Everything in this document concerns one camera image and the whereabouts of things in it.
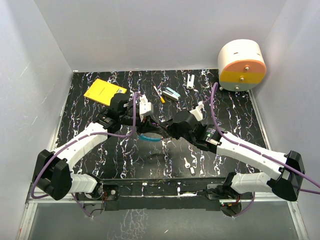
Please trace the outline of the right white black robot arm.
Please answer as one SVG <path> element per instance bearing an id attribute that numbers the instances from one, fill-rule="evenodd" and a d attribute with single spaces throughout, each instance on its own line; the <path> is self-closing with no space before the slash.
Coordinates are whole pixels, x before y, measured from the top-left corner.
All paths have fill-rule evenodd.
<path id="1" fill-rule="evenodd" d="M 259 170 L 258 173 L 228 174 L 221 190 L 233 199 L 249 192 L 273 193 L 286 201 L 298 199 L 305 168 L 300 153 L 275 152 L 242 140 L 213 124 L 203 125 L 187 110 L 160 123 L 172 138 L 184 138 L 202 151 L 233 158 Z"/>

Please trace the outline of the blue organizer handle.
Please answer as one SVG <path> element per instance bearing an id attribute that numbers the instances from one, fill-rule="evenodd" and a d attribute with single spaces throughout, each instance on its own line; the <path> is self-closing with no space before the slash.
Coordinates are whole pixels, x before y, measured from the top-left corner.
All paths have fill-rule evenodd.
<path id="1" fill-rule="evenodd" d="M 143 140 L 143 141 L 147 141 L 147 142 L 160 142 L 162 140 L 162 138 L 158 138 L 158 137 L 148 137 L 148 136 L 145 136 L 143 134 L 140 134 L 138 136 L 138 138 L 140 140 Z"/>

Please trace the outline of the metal key organizer with rings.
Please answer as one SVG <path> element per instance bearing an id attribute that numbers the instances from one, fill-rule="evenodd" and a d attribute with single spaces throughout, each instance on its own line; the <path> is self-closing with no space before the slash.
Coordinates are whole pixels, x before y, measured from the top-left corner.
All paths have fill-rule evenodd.
<path id="1" fill-rule="evenodd" d="M 147 137 L 152 137 L 152 138 L 162 138 L 161 141 L 164 141 L 164 140 L 170 138 L 170 137 L 162 137 L 161 135 L 158 135 L 158 134 L 155 134 L 155 133 L 140 133 L 139 135 L 145 135 Z"/>

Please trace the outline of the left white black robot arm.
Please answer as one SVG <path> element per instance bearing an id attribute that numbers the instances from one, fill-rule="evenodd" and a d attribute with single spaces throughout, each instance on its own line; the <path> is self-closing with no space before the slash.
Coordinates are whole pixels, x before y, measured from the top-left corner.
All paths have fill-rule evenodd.
<path id="1" fill-rule="evenodd" d="M 120 138 L 117 131 L 122 125 L 131 126 L 129 138 L 137 127 L 145 123 L 153 114 L 153 105 L 145 95 L 135 92 L 132 108 L 129 112 L 129 101 L 126 95 L 117 93 L 112 98 L 112 106 L 105 107 L 93 121 L 78 135 L 60 147 L 49 151 L 42 150 L 36 160 L 32 176 L 31 197 L 37 199 L 35 189 L 39 188 L 45 196 L 61 200 L 67 194 L 85 193 L 97 200 L 103 195 L 103 187 L 99 181 L 89 174 L 75 174 L 71 171 L 78 161 L 96 146 L 109 137 Z"/>

